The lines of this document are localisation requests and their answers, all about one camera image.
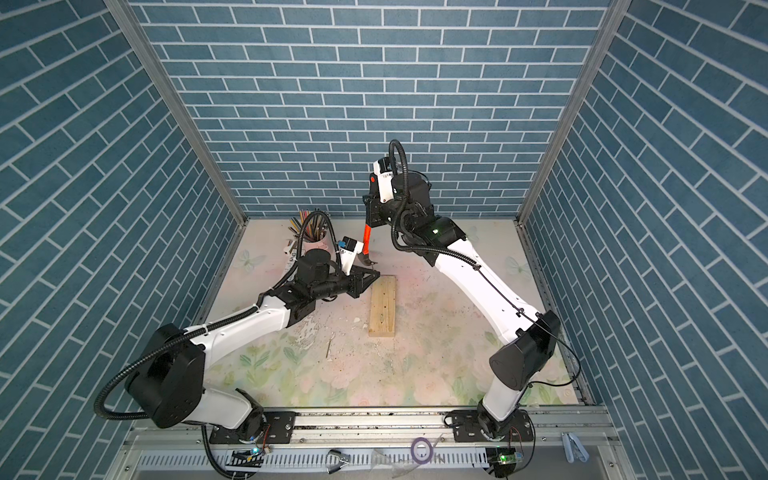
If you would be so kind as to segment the red black claw hammer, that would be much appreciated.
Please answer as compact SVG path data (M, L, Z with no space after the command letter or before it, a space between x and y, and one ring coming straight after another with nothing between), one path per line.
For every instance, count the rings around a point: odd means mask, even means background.
M373 266L375 262L370 259L370 241L372 229L382 224L380 217L380 192L377 176L371 173L369 176L369 192L363 196L365 205L365 227L363 233L362 253L360 261L365 266Z

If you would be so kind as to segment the light wooden nail block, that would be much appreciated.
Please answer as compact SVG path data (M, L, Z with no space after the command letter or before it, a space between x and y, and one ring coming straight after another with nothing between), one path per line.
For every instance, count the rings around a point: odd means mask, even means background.
M368 334L371 337L393 338L395 336L396 290L395 276L381 276L373 283L368 322Z

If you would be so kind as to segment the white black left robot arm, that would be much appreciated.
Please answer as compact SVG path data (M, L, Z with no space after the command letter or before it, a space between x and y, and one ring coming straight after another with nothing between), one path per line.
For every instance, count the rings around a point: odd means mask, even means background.
M266 425L263 407L242 389L207 384L207 371L256 339L300 322L319 300L358 298L380 277L355 264L339 267L323 249L303 254L292 271L291 279L228 318L184 330L165 325L152 335L144 351L150 359L128 374L125 389L157 427L210 424L236 433L241 442L256 440Z

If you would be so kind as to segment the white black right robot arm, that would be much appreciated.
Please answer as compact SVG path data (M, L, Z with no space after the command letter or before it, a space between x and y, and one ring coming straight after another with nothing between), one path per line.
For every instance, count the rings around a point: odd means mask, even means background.
M539 312L484 262L465 232L435 213L430 184L418 173L372 173L363 197L366 228L387 225L395 249L415 253L450 279L484 315L501 348L489 359L494 375L478 405L478 423L490 439L511 430L532 377L562 342L553 311Z

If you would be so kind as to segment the pink metal pencil bucket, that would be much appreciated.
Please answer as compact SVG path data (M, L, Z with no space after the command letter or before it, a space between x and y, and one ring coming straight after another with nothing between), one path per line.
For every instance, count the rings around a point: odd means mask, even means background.
M302 253L305 254L313 249L321 249L324 251L328 251L330 253L333 252L333 246L330 238L326 236L322 240L315 241L315 242L308 242L304 241L302 244Z

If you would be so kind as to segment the bundle of coloured pencils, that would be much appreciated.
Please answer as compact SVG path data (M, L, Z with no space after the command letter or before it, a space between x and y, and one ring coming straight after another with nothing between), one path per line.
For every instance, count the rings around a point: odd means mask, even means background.
M330 227L330 217L321 210L301 210L298 217L290 219L289 230L296 239L314 243L323 240Z

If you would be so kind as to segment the grey blue clamp tool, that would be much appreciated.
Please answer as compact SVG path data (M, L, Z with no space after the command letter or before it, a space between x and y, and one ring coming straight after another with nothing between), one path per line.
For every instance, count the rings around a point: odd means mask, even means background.
M561 441L565 459L568 463L586 463L589 461L590 454L581 442L580 438L575 433L563 433L561 435Z

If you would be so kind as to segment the aluminium corner post left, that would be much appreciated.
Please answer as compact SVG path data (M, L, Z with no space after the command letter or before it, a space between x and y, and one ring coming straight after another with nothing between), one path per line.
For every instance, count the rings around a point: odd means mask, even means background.
M209 175L235 222L238 226L244 227L248 222L246 213L224 179L210 149L189 114L129 2L106 0L104 4L133 49L169 112L177 122L184 138L195 152L199 163Z

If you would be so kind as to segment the aluminium corner post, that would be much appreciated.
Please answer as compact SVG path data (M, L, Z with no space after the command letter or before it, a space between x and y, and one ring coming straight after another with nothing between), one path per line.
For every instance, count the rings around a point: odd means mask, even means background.
M581 106L592 86L607 51L617 34L618 28L624 19L631 4L630 0L612 1L598 28L595 41L585 58L583 67L574 83L568 102L562 111L557 128L553 133L546 152L542 156L538 170L533 177L532 184L526 194L517 216L517 224L523 226L527 223L535 204L540 197L545 183L553 171L565 140L575 122Z
M189 114L129 2L106 0L104 4L133 49L169 112L177 122L184 138L195 152L199 163L209 175L235 222L238 226L244 227L248 222L246 213L224 179L210 149Z

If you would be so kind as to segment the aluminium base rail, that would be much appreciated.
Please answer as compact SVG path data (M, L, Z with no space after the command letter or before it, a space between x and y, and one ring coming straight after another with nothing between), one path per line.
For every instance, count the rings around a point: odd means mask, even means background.
M124 447L124 471L202 470L217 465L247 473L324 472L393 468L521 467L530 454L575 433L591 454L619 445L608 413L596 406L525 407L508 434L490 439L473 408L358 407L270 409L261 436L181 425L137 427Z

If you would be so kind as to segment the aluminium corner post right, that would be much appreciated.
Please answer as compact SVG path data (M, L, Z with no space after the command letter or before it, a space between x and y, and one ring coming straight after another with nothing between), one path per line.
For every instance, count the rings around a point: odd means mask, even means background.
M533 177L532 184L526 194L517 216L517 224L523 226L527 223L535 204L540 197L545 183L553 171L565 140L575 122L581 106L592 86L607 51L617 34L618 28L624 19L631 4L630 0L612 1L598 28L595 41L585 58L583 67L574 83L568 102L562 111L557 128L553 133L546 152L542 156L538 170Z

